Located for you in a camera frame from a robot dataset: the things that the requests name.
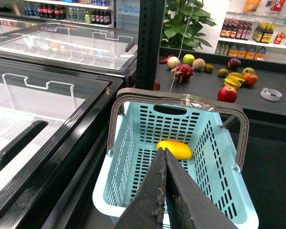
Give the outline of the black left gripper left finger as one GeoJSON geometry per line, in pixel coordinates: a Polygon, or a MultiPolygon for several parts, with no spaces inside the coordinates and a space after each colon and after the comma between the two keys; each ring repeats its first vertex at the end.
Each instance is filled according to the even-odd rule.
{"type": "Polygon", "coordinates": [[[134,198],[114,225],[115,229],[161,229],[163,227],[166,155],[160,148],[134,198]]]}

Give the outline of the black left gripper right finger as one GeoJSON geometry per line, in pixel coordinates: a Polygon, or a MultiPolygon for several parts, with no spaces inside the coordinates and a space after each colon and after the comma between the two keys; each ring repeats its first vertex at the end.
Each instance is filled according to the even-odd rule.
{"type": "Polygon", "coordinates": [[[166,204],[172,229],[235,229],[237,226],[206,196],[169,149],[166,204]]]}

